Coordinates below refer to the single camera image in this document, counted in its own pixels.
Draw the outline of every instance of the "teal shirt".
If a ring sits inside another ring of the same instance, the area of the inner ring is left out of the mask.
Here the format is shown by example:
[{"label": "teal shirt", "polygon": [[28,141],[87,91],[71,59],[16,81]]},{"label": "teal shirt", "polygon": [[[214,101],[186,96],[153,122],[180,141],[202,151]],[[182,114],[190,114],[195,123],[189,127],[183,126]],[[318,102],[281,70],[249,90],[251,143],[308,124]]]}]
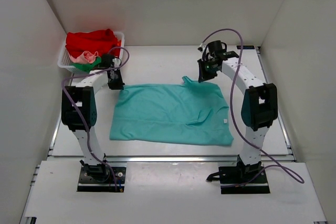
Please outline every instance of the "teal shirt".
[{"label": "teal shirt", "polygon": [[181,85],[124,86],[114,108],[110,139],[231,145],[229,107],[219,86],[182,79]]}]

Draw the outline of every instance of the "red cloth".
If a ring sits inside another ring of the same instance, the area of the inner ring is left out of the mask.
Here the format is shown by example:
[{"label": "red cloth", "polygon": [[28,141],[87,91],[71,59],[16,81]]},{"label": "red cloth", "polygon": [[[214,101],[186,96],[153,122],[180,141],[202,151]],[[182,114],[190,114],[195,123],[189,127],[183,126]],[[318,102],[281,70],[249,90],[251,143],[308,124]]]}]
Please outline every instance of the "red cloth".
[{"label": "red cloth", "polygon": [[[91,33],[68,33],[66,39],[66,49],[75,59],[84,51],[92,54],[98,52],[101,57],[108,53],[112,47],[120,46],[120,41],[114,36],[112,30],[98,30]],[[115,56],[119,56],[120,49],[111,52]]]}]

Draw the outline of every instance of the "cable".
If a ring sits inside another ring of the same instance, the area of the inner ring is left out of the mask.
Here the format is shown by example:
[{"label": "cable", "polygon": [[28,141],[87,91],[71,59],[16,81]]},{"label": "cable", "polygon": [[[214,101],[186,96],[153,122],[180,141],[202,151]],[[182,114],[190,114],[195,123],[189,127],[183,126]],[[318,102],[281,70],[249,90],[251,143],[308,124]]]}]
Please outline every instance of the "cable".
[{"label": "cable", "polygon": [[204,51],[202,53],[202,61],[206,60],[206,50],[208,49],[208,45],[205,46]]},{"label": "cable", "polygon": [[98,183],[105,183],[109,178],[110,178],[110,170],[109,170],[109,173],[108,173],[108,175],[107,175],[107,177],[106,177],[106,179],[104,180],[104,181],[99,181],[99,180],[97,180],[96,178],[93,178],[95,181],[97,181]]},{"label": "cable", "polygon": [[118,179],[119,180],[119,191],[122,193],[123,192],[123,189],[121,187],[121,178]]},{"label": "cable", "polygon": [[225,42],[222,42],[222,44],[225,46],[225,51],[227,51],[227,44]]},{"label": "cable", "polygon": [[100,74],[100,73],[104,73],[104,72],[107,72],[107,71],[111,71],[111,70],[117,70],[117,69],[120,69],[121,67],[123,67],[129,60],[130,58],[130,53],[128,52],[128,50],[124,47],[113,47],[111,48],[111,50],[109,51],[109,53],[112,51],[112,50],[115,50],[115,49],[123,49],[126,53],[127,53],[127,58],[125,60],[124,63],[122,63],[120,66],[118,67],[115,67],[115,68],[108,68],[108,69],[103,69],[103,70],[100,70],[98,72],[95,72],[95,73],[90,73],[90,74],[82,74],[80,76],[72,76],[72,77],[67,77],[65,78],[62,83],[61,83],[61,86],[62,86],[62,89],[63,89],[63,92],[64,94],[67,96],[67,98],[69,99],[69,101],[71,102],[72,106],[75,108],[75,110],[77,111],[80,119],[82,120],[82,123],[84,124],[84,127],[85,127],[85,130],[86,130],[86,133],[87,133],[87,147],[89,149],[89,152],[91,154],[91,156],[97,160],[100,164],[102,165],[106,165],[108,167],[108,169],[110,170],[112,176],[113,176],[113,179],[114,179],[114,187],[115,187],[115,190],[117,191],[117,178],[115,177],[115,174],[114,174],[114,171],[112,169],[112,167],[108,164],[108,162],[104,162],[103,160],[100,160],[96,157],[96,155],[92,152],[92,149],[91,149],[91,146],[90,146],[90,130],[89,130],[89,126],[87,124],[87,122],[85,121],[85,118],[83,116],[83,114],[81,113],[81,111],[79,110],[79,108],[77,107],[76,103],[74,102],[74,100],[71,98],[71,95],[69,94],[69,92],[66,90],[65,86],[66,86],[66,82],[69,81],[69,80],[72,80],[72,79],[78,79],[78,78],[85,78],[85,77],[89,77],[89,76],[94,76],[96,74]]},{"label": "cable", "polygon": [[301,184],[304,184],[305,181],[304,179],[299,175],[297,174],[296,172],[294,172],[292,169],[288,168],[288,167],[285,167],[283,165],[281,165],[278,161],[276,161],[271,155],[269,155],[267,152],[265,152],[262,148],[259,148],[258,146],[254,145],[253,143],[251,143],[249,140],[247,140],[243,134],[241,133],[240,129],[238,128],[238,125],[237,125],[237,122],[236,122],[236,119],[235,119],[235,115],[234,115],[234,111],[233,111],[233,91],[234,91],[234,88],[235,88],[235,83],[236,83],[236,80],[237,80],[237,76],[238,76],[238,72],[239,72],[239,69],[240,69],[240,62],[241,62],[241,56],[243,55],[243,38],[242,36],[240,35],[240,33],[234,29],[231,29],[231,28],[224,28],[224,29],[219,29],[219,30],[216,30],[214,31],[213,33],[209,34],[201,43],[200,46],[203,45],[203,43],[209,39],[209,37],[211,37],[212,35],[220,32],[220,31],[233,31],[235,32],[239,39],[240,39],[240,53],[239,53],[239,58],[238,58],[238,67],[237,67],[237,70],[236,70],[236,73],[233,77],[233,80],[232,80],[232,85],[231,85],[231,91],[230,91],[230,113],[231,113],[231,117],[232,117],[232,121],[233,121],[233,124],[235,126],[235,129],[236,131],[238,132],[239,136],[250,146],[252,146],[253,148],[257,149],[257,150],[260,150],[260,152],[262,152],[265,156],[267,156],[269,159],[271,159],[274,163],[276,163],[276,165],[268,165],[268,166],[265,166],[263,169],[261,169],[252,179],[250,179],[248,182],[244,182],[244,183],[241,183],[241,184],[234,184],[234,185],[228,185],[228,186],[222,186],[222,187],[237,187],[237,186],[245,186],[247,185],[248,183],[252,182],[255,178],[257,178],[264,170],[266,170],[267,168],[270,168],[270,167],[279,167],[281,168],[284,172],[286,172],[291,178],[293,178],[295,181],[297,181],[298,183],[301,183]]},{"label": "cable", "polygon": [[208,60],[209,60],[209,52],[207,52],[205,55],[205,61],[208,61]]}]

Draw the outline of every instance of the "white wall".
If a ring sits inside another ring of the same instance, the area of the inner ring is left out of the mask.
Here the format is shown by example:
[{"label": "white wall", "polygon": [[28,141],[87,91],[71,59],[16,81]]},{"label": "white wall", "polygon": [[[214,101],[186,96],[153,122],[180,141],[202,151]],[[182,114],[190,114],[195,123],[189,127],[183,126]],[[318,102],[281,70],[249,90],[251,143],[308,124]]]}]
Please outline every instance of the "white wall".
[{"label": "white wall", "polygon": [[[239,30],[261,45],[283,0],[52,0],[66,31],[110,27],[127,45],[199,45],[210,32]],[[220,35],[238,43],[230,33]]]},{"label": "white wall", "polygon": [[261,47],[294,151],[336,223],[336,0],[285,0]]},{"label": "white wall", "polygon": [[19,223],[60,109],[65,33],[45,0],[0,0],[0,223]]}]

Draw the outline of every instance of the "white panel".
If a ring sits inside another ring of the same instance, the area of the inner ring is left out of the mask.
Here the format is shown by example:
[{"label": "white panel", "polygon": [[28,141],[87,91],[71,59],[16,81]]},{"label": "white panel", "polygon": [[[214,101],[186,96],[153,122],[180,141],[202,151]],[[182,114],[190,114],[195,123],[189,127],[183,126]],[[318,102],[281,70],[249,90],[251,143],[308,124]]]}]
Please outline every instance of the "white panel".
[{"label": "white panel", "polygon": [[[124,31],[127,45],[199,45],[210,32],[239,30],[261,45],[283,0],[52,0],[66,31]],[[222,36],[237,44],[235,36]]]},{"label": "white panel", "polygon": [[305,164],[288,163],[306,181],[268,170],[270,194],[221,195],[205,178],[216,163],[128,163],[124,193],[76,192],[80,163],[46,161],[39,170],[26,216],[58,223],[313,224],[324,215]]},{"label": "white panel", "polygon": [[295,153],[336,223],[336,0],[285,0],[262,46]]},{"label": "white panel", "polygon": [[[180,84],[183,76],[193,80],[198,79],[198,63],[201,53],[197,46],[152,46],[128,47],[131,58],[121,70],[126,84],[172,83]],[[238,50],[228,46],[228,50]],[[255,50],[243,51],[242,62],[260,80],[264,80],[258,56]],[[232,81],[222,73],[211,82],[219,85],[222,94],[229,102]],[[95,125],[98,141],[102,151],[108,156],[157,156],[157,155],[237,155],[243,146],[243,140],[233,127],[229,117],[230,131],[235,138],[231,147],[196,146],[184,144],[151,143],[145,141],[111,141],[110,127],[114,106],[118,100],[119,91],[111,91],[107,86],[96,94],[98,120]],[[237,123],[244,133],[245,125],[240,116],[243,94],[236,87],[234,92],[234,111]],[[264,150],[270,154],[288,154],[279,121],[275,121],[267,133]],[[82,156],[79,143],[67,126],[61,124],[52,153],[55,156]]]},{"label": "white panel", "polygon": [[0,0],[0,222],[19,223],[59,113],[65,33],[46,0]]}]

